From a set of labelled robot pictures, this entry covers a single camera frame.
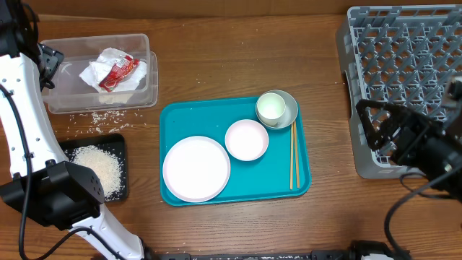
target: chopsticks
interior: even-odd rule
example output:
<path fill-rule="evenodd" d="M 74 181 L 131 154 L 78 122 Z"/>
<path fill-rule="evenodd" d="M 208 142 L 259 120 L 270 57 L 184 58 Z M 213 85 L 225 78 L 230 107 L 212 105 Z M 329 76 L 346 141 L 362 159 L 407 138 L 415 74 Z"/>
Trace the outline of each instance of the chopsticks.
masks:
<path fill-rule="evenodd" d="M 297 174 L 297 188 L 300 187 L 300 174 L 298 171 L 298 141 L 297 123 L 294 121 L 290 127 L 290 189 L 294 188 L 294 143 L 295 143 L 295 172 Z"/>

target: wooden surface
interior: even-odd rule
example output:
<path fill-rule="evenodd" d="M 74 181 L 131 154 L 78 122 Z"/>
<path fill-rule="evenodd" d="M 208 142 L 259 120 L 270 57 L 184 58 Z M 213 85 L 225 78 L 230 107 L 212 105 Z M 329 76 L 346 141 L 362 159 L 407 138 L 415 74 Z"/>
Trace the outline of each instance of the wooden surface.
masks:
<path fill-rule="evenodd" d="M 23 0 L 38 14 L 152 19 L 346 14 L 359 6 L 462 4 L 461 0 Z"/>
<path fill-rule="evenodd" d="M 158 57 L 159 102 L 153 108 L 128 111 L 119 124 L 134 125 L 121 131 L 128 146 L 131 191 L 125 202 L 108 206 L 157 253 L 310 252 L 346 248 L 357 239 L 386 241 L 385 214 L 406 193 L 397 180 L 366 180 L 356 174 L 349 100 L 334 37 L 343 20 L 342 15 L 328 15 L 50 22 L 40 25 L 40 39 L 121 33 L 149 36 Z M 172 102 L 254 96 L 272 89 L 286 90 L 300 103 L 313 177 L 308 192 L 294 199 L 198 207 L 162 202 L 161 110 Z M 86 133 L 90 121 L 78 114 L 73 121 L 70 115 L 51 115 L 59 140 L 95 135 Z M 107 133 L 111 128 L 101 129 Z M 77 130 L 83 134 L 75 137 Z M 0 155 L 0 183 L 6 183 L 9 160 L 2 131 Z M 421 183 L 410 181 L 415 186 Z M 19 213 L 4 203 L 0 212 L 1 258 L 18 259 Z M 460 259 L 461 216 L 462 205 L 456 201 L 416 198 L 397 212 L 391 228 L 415 259 Z M 64 234 L 29 221 L 27 253 L 39 256 Z M 75 237 L 51 259 L 89 259 L 95 253 Z"/>

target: clear plastic container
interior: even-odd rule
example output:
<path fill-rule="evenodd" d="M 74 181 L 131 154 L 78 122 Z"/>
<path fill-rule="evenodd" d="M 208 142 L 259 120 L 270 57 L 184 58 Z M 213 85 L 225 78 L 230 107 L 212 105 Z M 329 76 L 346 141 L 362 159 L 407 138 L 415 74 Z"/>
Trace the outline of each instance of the clear plastic container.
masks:
<path fill-rule="evenodd" d="M 144 34 L 106 35 L 83 38 L 44 40 L 42 44 L 64 54 L 53 83 L 55 88 L 42 91 L 42 98 L 52 113 L 76 113 L 127 108 L 144 108 L 157 102 L 157 59 L 149 50 Z M 90 61 L 96 61 L 106 48 L 117 48 L 147 63 L 147 74 L 132 91 L 99 93 L 85 83 L 80 73 Z"/>

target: white plate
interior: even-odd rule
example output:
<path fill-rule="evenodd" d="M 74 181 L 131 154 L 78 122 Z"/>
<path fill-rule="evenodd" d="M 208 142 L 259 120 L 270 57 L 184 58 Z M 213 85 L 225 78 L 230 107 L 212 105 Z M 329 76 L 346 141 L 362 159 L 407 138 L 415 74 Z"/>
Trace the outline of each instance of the white plate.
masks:
<path fill-rule="evenodd" d="M 205 136 L 191 136 L 168 151 L 162 173 L 173 195 L 185 202 L 205 202 L 225 188 L 231 162 L 218 142 Z"/>
<path fill-rule="evenodd" d="M 256 160 L 268 148 L 268 132 L 257 121 L 239 120 L 226 131 L 225 144 L 234 158 L 242 161 Z"/>

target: gray crate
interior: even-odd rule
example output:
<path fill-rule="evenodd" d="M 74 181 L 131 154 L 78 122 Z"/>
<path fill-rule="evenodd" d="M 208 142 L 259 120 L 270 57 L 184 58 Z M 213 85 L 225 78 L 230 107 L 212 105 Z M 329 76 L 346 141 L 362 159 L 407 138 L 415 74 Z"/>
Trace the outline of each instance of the gray crate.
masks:
<path fill-rule="evenodd" d="M 462 71 L 462 5 L 356 6 L 336 34 L 340 70 L 352 106 L 349 120 L 358 174 L 398 178 L 409 171 L 394 165 L 390 143 L 373 152 L 366 143 L 355 105 L 361 98 L 405 105 L 445 121 L 440 107 L 446 80 Z M 388 115 L 370 110 L 377 127 Z"/>

